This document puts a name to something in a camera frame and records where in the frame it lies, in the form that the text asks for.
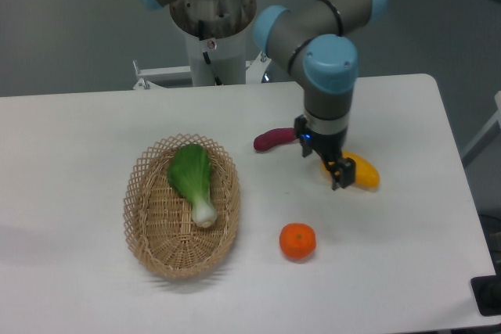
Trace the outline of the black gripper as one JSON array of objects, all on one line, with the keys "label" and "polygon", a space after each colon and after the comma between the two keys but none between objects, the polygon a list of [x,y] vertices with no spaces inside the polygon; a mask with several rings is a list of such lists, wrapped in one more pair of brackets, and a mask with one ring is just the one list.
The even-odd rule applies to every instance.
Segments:
[{"label": "black gripper", "polygon": [[322,159],[323,170],[332,178],[332,190],[345,189],[355,183],[356,163],[350,157],[342,156],[348,129],[331,135],[314,132],[304,115],[294,120],[294,135],[301,145],[301,155],[307,157],[313,152]]}]

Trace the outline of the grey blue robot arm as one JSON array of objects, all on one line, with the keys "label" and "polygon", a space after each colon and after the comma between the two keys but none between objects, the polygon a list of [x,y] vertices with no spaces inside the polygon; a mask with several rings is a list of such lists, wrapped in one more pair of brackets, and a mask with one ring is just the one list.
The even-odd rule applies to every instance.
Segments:
[{"label": "grey blue robot arm", "polygon": [[334,188],[355,182],[355,162],[341,149],[359,59],[347,34],[377,19],[387,0],[315,0],[301,13],[280,5],[258,11],[256,0],[141,0],[168,8],[184,34],[196,86],[242,84],[247,70],[244,36],[304,91],[304,112],[294,121],[302,153],[316,153]]}]

